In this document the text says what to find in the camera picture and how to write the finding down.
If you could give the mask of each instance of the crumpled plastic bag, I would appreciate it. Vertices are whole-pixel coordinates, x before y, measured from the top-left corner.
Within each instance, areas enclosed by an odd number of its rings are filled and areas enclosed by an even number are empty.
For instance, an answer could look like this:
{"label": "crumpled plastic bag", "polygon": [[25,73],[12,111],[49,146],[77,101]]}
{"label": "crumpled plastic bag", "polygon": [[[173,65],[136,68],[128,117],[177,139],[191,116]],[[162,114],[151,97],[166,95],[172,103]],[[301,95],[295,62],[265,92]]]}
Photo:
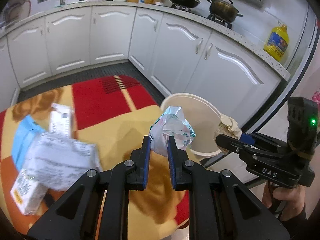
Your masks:
{"label": "crumpled plastic bag", "polygon": [[[231,118],[225,114],[221,114],[221,121],[220,121],[219,127],[217,128],[217,130],[214,133],[214,140],[216,139],[216,137],[219,134],[225,134],[225,135],[228,135],[232,138],[239,140],[242,135],[242,131],[238,127],[238,123],[236,122],[236,120],[234,120],[233,118]],[[229,152],[228,150],[221,148],[219,146],[218,146],[218,148],[224,154],[227,154]]]}
{"label": "crumpled plastic bag", "polygon": [[181,106],[169,106],[150,127],[151,150],[168,157],[168,139],[174,136],[178,149],[186,150],[196,134],[184,118]]}
{"label": "crumpled plastic bag", "polygon": [[57,191],[67,190],[87,170],[102,171],[95,144],[48,132],[35,137],[23,168],[29,177]]}

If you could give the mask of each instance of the yellow bottle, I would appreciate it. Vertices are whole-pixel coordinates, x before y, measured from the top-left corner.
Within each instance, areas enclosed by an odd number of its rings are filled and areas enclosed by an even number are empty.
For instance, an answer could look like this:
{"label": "yellow bottle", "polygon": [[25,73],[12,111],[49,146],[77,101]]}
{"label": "yellow bottle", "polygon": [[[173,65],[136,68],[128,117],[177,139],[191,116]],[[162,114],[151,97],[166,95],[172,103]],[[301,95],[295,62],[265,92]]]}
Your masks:
{"label": "yellow bottle", "polygon": [[282,24],[280,27],[274,27],[271,31],[264,50],[268,52],[277,61],[280,61],[289,44],[289,36],[287,34],[287,25]]}

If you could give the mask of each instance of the gas stove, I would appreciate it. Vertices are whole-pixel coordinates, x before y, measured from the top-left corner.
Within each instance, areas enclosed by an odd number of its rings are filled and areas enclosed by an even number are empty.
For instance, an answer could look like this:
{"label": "gas stove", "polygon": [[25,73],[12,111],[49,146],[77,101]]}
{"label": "gas stove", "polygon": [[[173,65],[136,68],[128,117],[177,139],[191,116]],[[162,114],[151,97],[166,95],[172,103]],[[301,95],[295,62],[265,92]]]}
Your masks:
{"label": "gas stove", "polygon": [[216,15],[216,14],[209,14],[209,16],[207,17],[207,19],[212,20],[216,23],[219,23],[229,29],[232,28],[232,24],[230,22],[227,22],[225,19],[221,18],[220,16]]}
{"label": "gas stove", "polygon": [[190,12],[191,9],[189,7],[185,7],[185,6],[182,6],[182,5],[179,5],[179,4],[175,4],[173,3],[171,5],[171,8],[175,8],[175,9],[178,9],[178,10],[181,10],[181,11],[185,11],[185,12]]}

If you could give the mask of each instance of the white box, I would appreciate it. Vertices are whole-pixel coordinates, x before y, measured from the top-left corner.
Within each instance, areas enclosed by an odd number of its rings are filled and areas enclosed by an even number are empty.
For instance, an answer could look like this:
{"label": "white box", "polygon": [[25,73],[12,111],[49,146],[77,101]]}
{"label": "white box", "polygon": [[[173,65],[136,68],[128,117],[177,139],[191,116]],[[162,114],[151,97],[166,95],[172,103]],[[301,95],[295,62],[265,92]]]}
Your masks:
{"label": "white box", "polygon": [[52,103],[51,107],[49,132],[71,138],[72,108],[56,103]]}
{"label": "white box", "polygon": [[10,194],[23,215],[34,215],[48,188],[20,171]]}

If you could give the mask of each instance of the white bucket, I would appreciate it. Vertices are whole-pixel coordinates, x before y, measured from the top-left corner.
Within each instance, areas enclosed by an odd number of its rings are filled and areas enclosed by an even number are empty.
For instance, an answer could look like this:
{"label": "white bucket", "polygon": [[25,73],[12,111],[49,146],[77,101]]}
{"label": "white bucket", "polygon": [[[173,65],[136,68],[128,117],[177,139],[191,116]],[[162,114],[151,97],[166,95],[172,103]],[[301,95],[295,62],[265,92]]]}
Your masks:
{"label": "white bucket", "polygon": [[161,110],[165,111],[169,106],[181,106],[185,119],[194,129],[196,137],[190,148],[193,154],[209,158],[221,152],[213,139],[221,120],[217,108],[207,100],[187,93],[168,96],[162,102]]}

